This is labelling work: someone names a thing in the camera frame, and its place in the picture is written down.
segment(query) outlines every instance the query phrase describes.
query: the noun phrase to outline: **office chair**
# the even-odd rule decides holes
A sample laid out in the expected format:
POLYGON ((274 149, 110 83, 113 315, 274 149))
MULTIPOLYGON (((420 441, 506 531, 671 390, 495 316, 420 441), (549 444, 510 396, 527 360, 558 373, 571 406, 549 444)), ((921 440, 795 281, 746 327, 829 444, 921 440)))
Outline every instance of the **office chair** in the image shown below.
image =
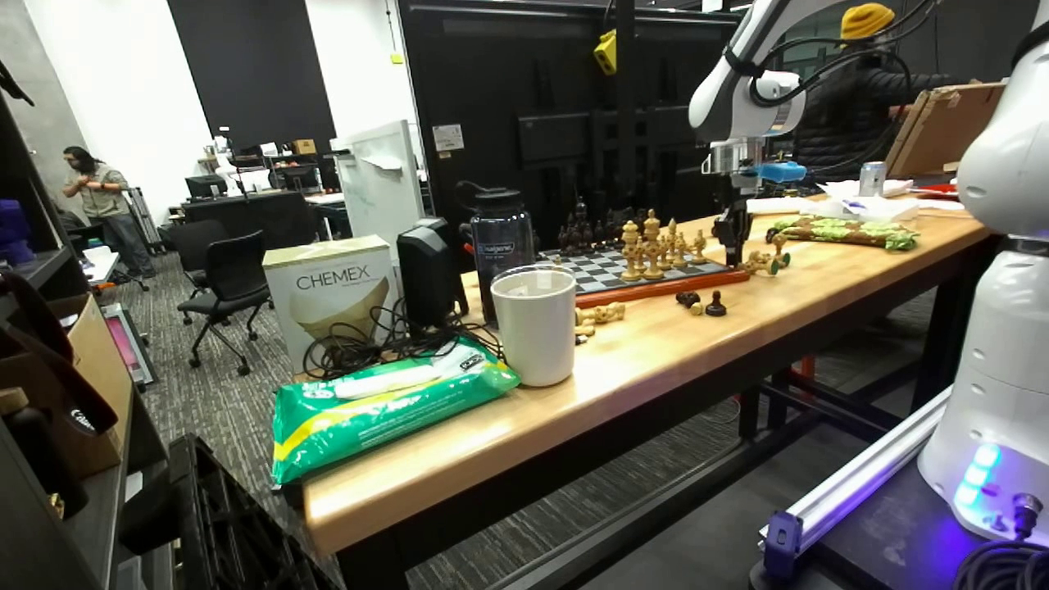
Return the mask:
POLYGON ((259 307, 270 302, 262 255, 266 255, 262 233, 230 234, 206 245, 206 262, 203 262, 206 290, 178 304, 178 310, 206 316, 206 323, 200 327, 190 348, 193 349, 190 367, 200 367, 200 342, 206 332, 212 332, 238 357, 235 373, 238 375, 250 373, 250 360, 234 348, 234 342, 218 332, 218 323, 230 315, 253 307, 247 327, 250 327, 250 342, 259 336, 253 322, 259 307))
POLYGON ((227 226, 218 218, 193 218, 193 222, 183 222, 183 234, 181 234, 181 245, 178 245, 178 257, 193 285, 190 297, 196 297, 200 290, 206 290, 206 250, 217 241, 217 238, 227 238, 227 226))

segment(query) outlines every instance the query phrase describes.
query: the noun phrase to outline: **floor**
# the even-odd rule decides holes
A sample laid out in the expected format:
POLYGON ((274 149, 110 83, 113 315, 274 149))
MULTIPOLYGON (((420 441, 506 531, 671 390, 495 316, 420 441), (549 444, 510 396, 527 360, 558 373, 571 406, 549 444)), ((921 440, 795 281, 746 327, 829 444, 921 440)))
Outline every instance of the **floor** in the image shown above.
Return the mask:
MULTIPOLYGON (((159 273, 158 278, 152 278, 152 290, 121 285, 108 297, 123 302, 137 332, 152 345, 148 349, 159 379, 144 390, 144 406, 152 409, 159 440, 170 441, 183 431, 196 431, 277 520, 289 520, 283 496, 274 496, 270 486, 270 399, 273 390, 296 369, 296 363, 283 349, 274 315, 259 315, 259 342, 247 342, 242 322, 234 322, 227 327, 227 333, 250 349, 250 375, 235 375, 235 357, 217 336, 203 342, 203 367, 193 369, 190 342, 200 322, 183 323, 183 316, 173 310, 178 302, 190 296, 190 281, 181 276, 178 255, 158 255, 158 268, 159 273)), ((928 302, 932 297, 924 296, 897 307, 892 322, 821 355, 819 379, 852 390, 913 357, 928 316, 928 302)), ((564 486, 543 502, 534 502, 518 513, 491 525, 488 531, 463 539, 460 547, 450 547, 447 555, 414 566, 409 585, 491 585, 491 579, 506 576, 507 571, 549 547, 560 547, 573 533, 593 528, 604 513, 623 509, 629 499, 677 474, 685 466, 716 455, 729 444, 733 444, 733 403, 720 403, 710 413, 685 420, 671 431, 620 455, 616 463, 564 486)), ((795 467, 789 474, 789 489, 812 486, 821 473, 833 473, 833 466, 845 463, 852 452, 819 444, 819 440, 812 441, 812 449, 819 449, 821 455, 829 452, 819 467, 784 463, 788 473, 795 467)), ((710 572, 710 583, 702 585, 745 585, 746 571, 739 563, 746 561, 746 555, 753 555, 753 539, 725 543, 720 550, 725 533, 716 531, 758 531, 753 525, 768 513, 768 502, 784 504, 789 496, 777 480, 781 477, 772 477, 772 486, 758 477, 753 486, 745 486, 745 492, 725 496, 725 502, 714 499, 709 510, 694 510, 691 519, 685 519, 680 533, 676 533, 671 528, 665 531, 667 536, 659 533, 652 543, 644 543, 644 555, 656 558, 610 566, 606 572, 593 576, 591 585, 636 585, 644 579, 640 572, 644 566, 677 571, 680 583, 688 579, 688 572, 704 571, 710 572)))

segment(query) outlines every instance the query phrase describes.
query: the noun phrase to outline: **wooden table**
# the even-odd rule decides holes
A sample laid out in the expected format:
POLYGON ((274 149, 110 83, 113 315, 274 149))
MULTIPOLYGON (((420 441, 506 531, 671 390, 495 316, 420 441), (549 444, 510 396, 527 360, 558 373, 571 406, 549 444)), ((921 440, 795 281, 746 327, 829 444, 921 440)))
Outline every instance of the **wooden table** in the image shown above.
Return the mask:
MULTIPOLYGON (((788 245, 794 255, 788 273, 720 289, 729 316, 691 316, 671 297, 629 302, 623 323, 606 323, 578 348, 573 379, 549 390, 518 390, 303 480, 302 510, 315 547, 320 555, 358 550, 359 539, 394 525, 415 520, 415 513, 507 467, 632 409, 656 406, 667 394, 680 396, 694 384, 704 384, 702 396, 710 406, 736 394, 714 387, 716 379, 710 375, 716 369, 736 367, 736 373, 759 375, 777 369, 772 363, 788 367, 807 349, 807 336, 798 336, 807 327, 819 327, 833 315, 839 316, 829 323, 850 323, 850 316, 861 315, 856 304, 866 297, 919 278, 987 238, 987 228, 966 214, 913 209, 907 222, 921 233, 913 253, 827 241, 788 245), (798 349, 772 357, 770 349, 789 336, 803 342, 798 349)), ((380 566, 376 561, 391 558, 380 547, 368 550, 374 571, 380 566)))

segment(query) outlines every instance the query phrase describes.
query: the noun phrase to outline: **green bag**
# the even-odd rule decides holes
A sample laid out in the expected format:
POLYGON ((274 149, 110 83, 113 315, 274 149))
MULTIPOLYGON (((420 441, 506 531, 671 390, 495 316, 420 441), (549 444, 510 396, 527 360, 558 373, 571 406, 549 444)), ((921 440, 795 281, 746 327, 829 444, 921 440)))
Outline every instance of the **green bag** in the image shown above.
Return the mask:
POLYGON ((510 390, 515 369, 474 336, 338 379, 283 384, 273 403, 270 477, 283 489, 510 390))

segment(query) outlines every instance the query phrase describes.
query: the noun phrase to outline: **chess board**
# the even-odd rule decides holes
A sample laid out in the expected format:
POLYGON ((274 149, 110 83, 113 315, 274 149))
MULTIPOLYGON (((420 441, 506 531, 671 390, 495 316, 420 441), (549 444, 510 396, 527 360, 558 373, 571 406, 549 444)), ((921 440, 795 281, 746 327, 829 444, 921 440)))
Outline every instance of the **chess board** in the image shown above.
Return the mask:
MULTIPOLYGON (((542 257, 554 262, 554 265, 566 265, 571 276, 578 278, 579 296, 652 285, 652 281, 623 281, 627 262, 623 262, 620 250, 543 253, 542 257)), ((725 265, 716 265, 716 262, 704 262, 704 265, 691 262, 691 265, 665 273, 659 281, 720 276, 720 273, 725 273, 725 265)))

